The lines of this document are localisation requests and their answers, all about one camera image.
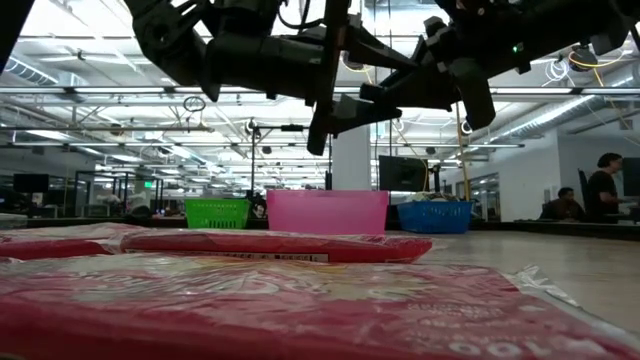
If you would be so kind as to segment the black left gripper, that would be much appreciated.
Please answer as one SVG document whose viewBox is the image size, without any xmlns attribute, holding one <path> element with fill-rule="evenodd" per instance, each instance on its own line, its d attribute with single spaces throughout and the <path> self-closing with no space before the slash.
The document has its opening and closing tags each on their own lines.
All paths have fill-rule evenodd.
<svg viewBox="0 0 640 360">
<path fill-rule="evenodd" d="M 311 40 L 303 40 L 300 35 L 271 34 L 280 6 L 279 1 L 216 1 L 210 6 L 203 23 L 213 39 L 206 46 L 202 90 L 211 100 L 218 99 L 223 85 L 258 90 L 269 99 L 285 95 L 304 100 L 315 109 L 307 141 L 307 150 L 313 155 L 324 152 L 329 133 L 338 135 L 402 116 L 399 108 L 347 95 L 333 106 L 348 1 L 325 4 L 323 26 L 311 32 Z M 413 60 L 355 25 L 347 27 L 347 59 L 384 68 L 416 66 Z"/>
</svg>

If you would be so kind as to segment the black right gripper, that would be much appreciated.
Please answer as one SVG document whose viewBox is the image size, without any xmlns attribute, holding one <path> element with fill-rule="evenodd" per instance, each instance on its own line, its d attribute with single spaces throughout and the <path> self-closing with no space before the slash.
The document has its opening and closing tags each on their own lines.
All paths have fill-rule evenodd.
<svg viewBox="0 0 640 360">
<path fill-rule="evenodd" d="M 360 98 L 398 108 L 450 110 L 459 90 L 471 129 L 490 125 L 496 111 L 488 79 L 515 66 L 515 11 L 453 9 L 448 14 L 452 27 L 437 16 L 423 22 L 426 37 L 418 38 L 413 70 L 395 70 L 379 84 L 363 84 Z M 458 90 L 449 73 L 440 71 L 449 65 Z"/>
</svg>

